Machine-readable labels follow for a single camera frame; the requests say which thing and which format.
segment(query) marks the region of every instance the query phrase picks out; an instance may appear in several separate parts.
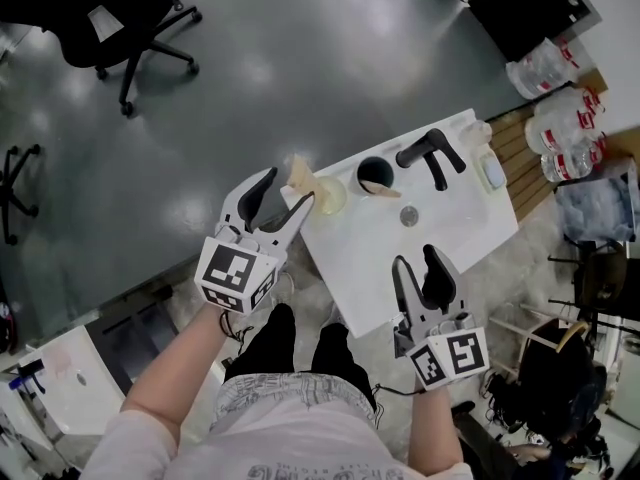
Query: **leg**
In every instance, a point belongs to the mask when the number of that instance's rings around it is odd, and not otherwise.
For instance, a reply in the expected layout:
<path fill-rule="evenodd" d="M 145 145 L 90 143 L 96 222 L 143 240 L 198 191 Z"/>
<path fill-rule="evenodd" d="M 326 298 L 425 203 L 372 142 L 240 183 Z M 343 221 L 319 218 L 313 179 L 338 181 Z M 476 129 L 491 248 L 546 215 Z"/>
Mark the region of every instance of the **leg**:
<path fill-rule="evenodd" d="M 13 194 L 9 195 L 9 201 L 11 201 L 11 204 L 15 206 L 18 210 L 20 210 L 22 213 L 24 213 L 29 217 L 33 217 L 33 212 L 29 208 L 27 208 L 25 205 L 23 205 L 22 201 L 20 201 L 20 199 L 18 199 L 15 195 Z"/>
<path fill-rule="evenodd" d="M 364 368 L 354 362 L 347 346 L 348 334 L 348 329 L 340 323 L 327 325 L 322 329 L 320 341 L 313 355 L 311 371 L 346 380 L 362 391 L 375 411 L 378 404 L 371 392 L 369 376 Z"/>
<path fill-rule="evenodd" d="M 12 245 L 9 235 L 9 201 L 2 205 L 2 230 L 4 231 L 4 243 Z"/>
<path fill-rule="evenodd" d="M 189 14 L 191 14 L 191 19 L 196 23 L 202 19 L 202 14 L 200 14 L 198 8 L 196 6 L 190 6 L 178 12 L 177 14 L 172 14 L 168 18 L 162 20 L 156 27 L 154 34 L 157 36 L 160 32 L 164 32 L 171 25 L 178 23 L 182 18 L 188 16 Z"/>
<path fill-rule="evenodd" d="M 247 350 L 227 369 L 225 382 L 251 373 L 293 373 L 296 322 L 286 304 L 278 304 Z"/>
<path fill-rule="evenodd" d="M 24 155 L 22 155 L 20 157 L 20 160 L 18 160 L 18 163 L 16 164 L 16 166 L 13 168 L 13 170 L 11 171 L 11 173 L 9 173 L 7 169 L 8 167 L 8 163 L 9 163 L 9 154 L 7 153 L 7 159 L 5 161 L 5 176 L 8 176 L 7 181 L 5 182 L 7 187 L 11 187 L 13 186 L 13 184 L 16 181 L 16 178 L 18 177 L 18 174 L 20 174 L 20 171 L 22 170 L 22 168 L 24 167 L 24 164 L 27 161 L 27 158 L 29 158 L 29 155 L 33 154 L 33 151 L 31 150 L 31 148 L 27 149 L 24 152 Z"/>
<path fill-rule="evenodd" d="M 175 57 L 177 59 L 186 60 L 189 64 L 194 62 L 194 59 L 188 53 L 181 52 L 180 50 L 176 50 L 172 46 L 168 44 L 161 43 L 160 41 L 151 41 L 149 45 L 149 50 L 153 50 L 154 52 L 164 53 L 165 55 L 169 55 L 170 57 Z"/>
<path fill-rule="evenodd" d="M 13 148 L 8 150 L 4 155 L 4 171 L 2 171 L 2 179 L 4 181 L 4 184 L 7 185 L 8 187 L 11 186 L 9 184 L 9 179 L 11 177 L 10 176 L 11 175 L 11 155 L 13 154 L 11 153 L 12 150 Z"/>
<path fill-rule="evenodd" d="M 125 116 L 130 116 L 133 113 L 133 105 L 127 101 L 127 96 L 129 95 L 129 88 L 131 87 L 131 82 L 133 81 L 133 75 L 136 74 L 136 68 L 138 67 L 138 62 L 140 61 L 140 56 L 142 55 L 142 51 L 134 52 L 131 57 L 129 57 L 129 62 L 127 62 L 127 69 L 124 72 L 124 79 L 122 80 L 122 86 L 120 87 L 120 97 L 118 101 L 120 102 L 121 111 Z"/>

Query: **gray floor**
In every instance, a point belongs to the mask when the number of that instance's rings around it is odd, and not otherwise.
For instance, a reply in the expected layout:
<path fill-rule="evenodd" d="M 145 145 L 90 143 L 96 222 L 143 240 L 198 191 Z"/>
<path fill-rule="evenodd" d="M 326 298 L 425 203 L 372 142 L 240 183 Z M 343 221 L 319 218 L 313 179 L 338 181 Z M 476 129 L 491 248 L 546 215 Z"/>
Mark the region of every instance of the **gray floor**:
<path fill-rule="evenodd" d="M 197 254 L 225 193 L 294 152 L 320 168 L 469 107 L 488 118 L 522 102 L 458 0 L 183 1 L 204 21 L 164 39 L 200 74 L 146 58 L 132 120 L 116 103 L 123 67 L 99 82 L 51 34 L 33 29 L 4 66 L 2 150 L 45 148 L 18 187 L 41 214 L 13 213 L 20 244 L 0 253 L 22 340 Z M 281 208 L 274 191 L 265 216 Z"/>

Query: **wall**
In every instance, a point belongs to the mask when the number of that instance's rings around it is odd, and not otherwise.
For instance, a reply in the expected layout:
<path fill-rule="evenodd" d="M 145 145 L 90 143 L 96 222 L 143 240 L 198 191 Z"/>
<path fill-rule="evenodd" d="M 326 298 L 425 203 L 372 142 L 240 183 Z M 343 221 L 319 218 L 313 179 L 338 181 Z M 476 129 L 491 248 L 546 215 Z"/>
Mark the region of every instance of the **wall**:
<path fill-rule="evenodd" d="M 609 134 L 640 126 L 640 0 L 590 0 L 602 22 L 580 36 L 609 86 L 600 126 Z"/>

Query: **white table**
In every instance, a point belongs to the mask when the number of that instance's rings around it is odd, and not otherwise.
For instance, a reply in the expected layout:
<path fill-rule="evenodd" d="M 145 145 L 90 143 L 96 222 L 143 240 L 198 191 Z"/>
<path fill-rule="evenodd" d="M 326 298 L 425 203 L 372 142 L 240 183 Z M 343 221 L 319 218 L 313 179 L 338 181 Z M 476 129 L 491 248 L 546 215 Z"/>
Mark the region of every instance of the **white table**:
<path fill-rule="evenodd" d="M 422 276 L 426 271 L 422 248 L 433 244 L 464 272 L 518 230 L 506 187 L 489 194 L 482 186 L 469 152 L 458 140 L 459 132 L 475 119 L 473 110 L 467 110 L 315 173 L 340 179 L 347 187 L 348 200 L 337 215 L 312 212 L 301 233 L 356 338 L 399 314 L 391 278 L 391 264 L 396 256 L 404 256 L 416 276 Z M 467 163 L 467 169 L 457 174 L 442 153 L 436 154 L 449 185 L 444 192 L 435 190 L 424 161 L 409 169 L 401 169 L 395 163 L 398 151 L 431 128 L 442 130 Z M 396 180 L 393 188 L 402 192 L 401 198 L 358 193 L 354 169 L 369 156 L 382 156 L 393 166 Z M 289 187 L 283 187 L 281 194 L 289 208 L 299 199 Z M 420 212 L 420 220 L 412 228 L 404 227 L 399 219 L 400 210 L 407 205 Z"/>

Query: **office chair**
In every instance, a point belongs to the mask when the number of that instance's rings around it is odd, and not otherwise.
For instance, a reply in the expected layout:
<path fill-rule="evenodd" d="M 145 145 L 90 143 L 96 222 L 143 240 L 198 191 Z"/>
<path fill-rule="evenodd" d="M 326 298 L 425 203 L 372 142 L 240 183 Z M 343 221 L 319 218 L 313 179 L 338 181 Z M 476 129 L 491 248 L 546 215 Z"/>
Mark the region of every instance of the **office chair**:
<path fill-rule="evenodd" d="M 39 155 L 40 146 L 34 144 L 20 157 L 16 166 L 11 170 L 10 159 L 11 155 L 18 154 L 18 146 L 13 146 L 7 151 L 4 157 L 4 171 L 0 172 L 0 206 L 2 207 L 2 227 L 4 230 L 4 241 L 9 245 L 16 245 L 18 243 L 18 237 L 16 235 L 9 234 L 9 204 L 15 206 L 18 210 L 29 217 L 38 216 L 38 207 L 33 205 L 27 208 L 20 199 L 18 199 L 13 193 L 13 185 L 18 178 L 18 174 L 27 162 L 29 155 Z"/>
<path fill-rule="evenodd" d="M 172 6 L 182 10 L 165 17 Z M 89 18 L 100 7 L 123 25 L 102 41 Z M 202 20 L 197 7 L 185 9 L 179 0 L 0 0 L 0 20 L 53 32 L 65 60 L 75 67 L 95 67 L 100 80 L 107 77 L 106 68 L 128 60 L 118 98 L 120 110 L 127 117 L 134 111 L 127 99 L 129 88 L 144 51 L 182 59 L 187 62 L 188 73 L 198 73 L 200 68 L 191 55 L 155 39 L 189 15 L 195 23 Z"/>

